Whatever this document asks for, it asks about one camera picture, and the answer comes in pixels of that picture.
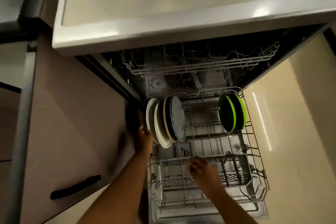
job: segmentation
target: black handle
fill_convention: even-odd
[[[62,197],[68,197],[72,194],[75,194],[76,192],[81,191],[82,189],[91,186],[92,184],[95,184],[96,182],[100,181],[101,178],[101,175],[90,176],[85,181],[77,183],[69,188],[55,190],[50,194],[50,199],[55,200]]]

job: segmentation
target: wire rack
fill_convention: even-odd
[[[188,171],[187,160],[193,156],[203,157],[216,167],[227,192],[238,203],[264,201],[269,184],[248,109],[242,131],[228,133],[218,117],[218,98],[229,93],[238,94],[246,106],[237,87],[178,95],[186,117],[186,139],[169,149],[155,145],[148,170],[150,197],[158,209],[210,203]]]
[[[166,44],[118,52],[122,62],[134,75],[168,75],[201,72],[227,68],[252,69],[262,61],[270,60],[279,49],[276,41],[265,47],[233,50],[224,38]]]

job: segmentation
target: gray plate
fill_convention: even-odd
[[[184,141],[186,137],[186,129],[184,127],[186,124],[186,119],[184,117],[181,101],[177,96],[172,97],[170,117],[176,138],[180,142]]]

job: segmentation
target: green plate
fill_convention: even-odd
[[[236,111],[228,96],[219,97],[219,118],[227,132],[231,132],[236,126]]]
[[[246,109],[242,99],[237,94],[229,94],[229,99],[233,103],[236,111],[236,125],[235,129],[242,130],[246,125]]]

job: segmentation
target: open dishwasher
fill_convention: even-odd
[[[243,89],[323,27],[277,29],[79,58],[91,69],[109,72],[129,94],[128,101],[139,103],[139,109],[145,109],[152,97],[178,96],[182,103],[185,140],[167,149],[153,146],[147,169],[150,223],[222,222],[188,171],[187,159],[194,156],[216,167],[226,191],[251,216],[267,217],[264,201],[270,187]],[[219,97],[230,93],[237,94],[247,110],[241,131],[227,132],[217,112]]]

